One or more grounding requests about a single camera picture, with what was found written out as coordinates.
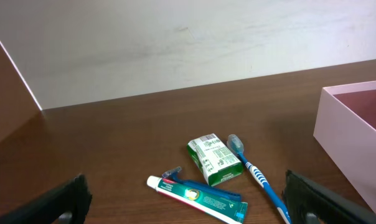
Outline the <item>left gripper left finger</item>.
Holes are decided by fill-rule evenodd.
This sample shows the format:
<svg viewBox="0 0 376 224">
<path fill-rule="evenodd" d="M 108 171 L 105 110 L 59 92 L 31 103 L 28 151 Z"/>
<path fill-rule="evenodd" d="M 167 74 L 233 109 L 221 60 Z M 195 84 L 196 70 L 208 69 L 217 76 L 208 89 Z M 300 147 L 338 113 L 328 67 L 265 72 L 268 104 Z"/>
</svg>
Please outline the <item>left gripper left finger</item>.
<svg viewBox="0 0 376 224">
<path fill-rule="evenodd" d="M 0 223 L 53 223 L 62 215 L 84 223 L 92 202 L 85 175 L 80 174 L 32 201 L 0 216 Z"/>
</svg>

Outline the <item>green white toothpaste tube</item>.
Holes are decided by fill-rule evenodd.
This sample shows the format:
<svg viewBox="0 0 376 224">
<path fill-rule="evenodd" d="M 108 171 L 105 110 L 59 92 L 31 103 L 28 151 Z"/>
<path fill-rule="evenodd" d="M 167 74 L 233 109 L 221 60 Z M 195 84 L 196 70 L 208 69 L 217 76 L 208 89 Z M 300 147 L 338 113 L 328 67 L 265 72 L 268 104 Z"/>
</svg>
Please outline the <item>green white toothpaste tube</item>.
<svg viewBox="0 0 376 224">
<path fill-rule="evenodd" d="M 180 202 L 203 211 L 225 223 L 243 223 L 248 204 L 219 197 L 202 190 L 195 189 L 172 180 L 150 175 L 147 185 Z"/>
</svg>

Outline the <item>green white soap box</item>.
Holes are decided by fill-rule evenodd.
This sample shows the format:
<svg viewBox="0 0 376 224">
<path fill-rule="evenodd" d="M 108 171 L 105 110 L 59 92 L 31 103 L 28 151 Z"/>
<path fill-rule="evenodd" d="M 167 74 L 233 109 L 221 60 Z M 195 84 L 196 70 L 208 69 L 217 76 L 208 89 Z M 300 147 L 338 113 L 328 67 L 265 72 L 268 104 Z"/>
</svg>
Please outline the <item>green white soap box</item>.
<svg viewBox="0 0 376 224">
<path fill-rule="evenodd" d="M 187 150 L 209 186 L 221 184 L 243 172 L 242 162 L 214 133 L 189 141 Z"/>
</svg>

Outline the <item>blue disposable razor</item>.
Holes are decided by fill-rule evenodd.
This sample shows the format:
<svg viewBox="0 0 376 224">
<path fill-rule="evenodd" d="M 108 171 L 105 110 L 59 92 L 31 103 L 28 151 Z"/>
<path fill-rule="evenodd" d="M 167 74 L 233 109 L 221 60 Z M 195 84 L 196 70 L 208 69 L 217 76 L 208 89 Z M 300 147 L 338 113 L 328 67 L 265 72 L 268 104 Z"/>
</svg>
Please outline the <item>blue disposable razor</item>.
<svg viewBox="0 0 376 224">
<path fill-rule="evenodd" d="M 176 168 L 168 170 L 168 171 L 166 171 L 162 174 L 162 178 L 163 179 L 170 179 L 170 180 L 173 180 L 173 181 L 175 181 L 179 184 L 183 184 L 183 185 L 195 188 L 197 190 L 201 190 L 203 192 L 214 194 L 216 196 L 219 196 L 219 197 L 222 197 L 222 198 L 225 198 L 225 199 L 228 199 L 228 200 L 234 200 L 234 201 L 238 201 L 238 202 L 242 201 L 242 196 L 238 193 L 230 192 L 230 191 L 222 190 L 222 189 L 217 189 L 217 188 L 212 187 L 210 185 L 203 184 L 203 183 L 200 183 L 200 182 L 197 182 L 197 181 L 194 181 L 194 180 L 189 180 L 189 179 L 182 180 L 182 179 L 180 179 L 178 177 L 178 173 L 181 170 L 182 170 L 181 166 L 178 166 Z"/>
</svg>

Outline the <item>blue white toothbrush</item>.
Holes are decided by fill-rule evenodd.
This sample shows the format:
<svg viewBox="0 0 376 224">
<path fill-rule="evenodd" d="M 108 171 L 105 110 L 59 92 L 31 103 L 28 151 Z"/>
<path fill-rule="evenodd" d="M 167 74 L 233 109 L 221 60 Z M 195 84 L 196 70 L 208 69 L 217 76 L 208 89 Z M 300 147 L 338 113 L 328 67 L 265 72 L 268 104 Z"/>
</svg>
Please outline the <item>blue white toothbrush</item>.
<svg viewBox="0 0 376 224">
<path fill-rule="evenodd" d="M 260 169 L 254 166 L 251 162 L 249 162 L 245 158 L 244 145 L 242 141 L 240 140 L 240 138 L 235 134 L 229 135 L 227 139 L 227 147 L 231 150 L 232 153 L 235 154 L 235 156 L 238 159 L 241 160 L 242 164 L 248 169 L 249 173 L 251 173 L 251 175 L 257 181 L 260 187 L 266 192 L 266 194 L 269 196 L 270 200 L 273 202 L 274 206 L 278 210 L 278 213 L 281 215 L 284 222 L 292 224 L 286 205 L 279 198 L 279 196 L 277 196 L 275 191 L 271 188 L 266 177 L 263 175 Z"/>
</svg>

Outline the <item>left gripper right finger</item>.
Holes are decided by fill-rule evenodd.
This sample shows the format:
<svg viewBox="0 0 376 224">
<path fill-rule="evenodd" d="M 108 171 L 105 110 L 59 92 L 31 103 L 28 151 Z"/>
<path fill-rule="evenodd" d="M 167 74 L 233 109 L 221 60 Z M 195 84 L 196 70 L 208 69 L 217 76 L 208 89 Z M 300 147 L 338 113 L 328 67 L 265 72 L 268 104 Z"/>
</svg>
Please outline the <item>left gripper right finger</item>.
<svg viewBox="0 0 376 224">
<path fill-rule="evenodd" d="M 292 223 L 376 224 L 376 213 L 292 170 L 283 201 Z"/>
</svg>

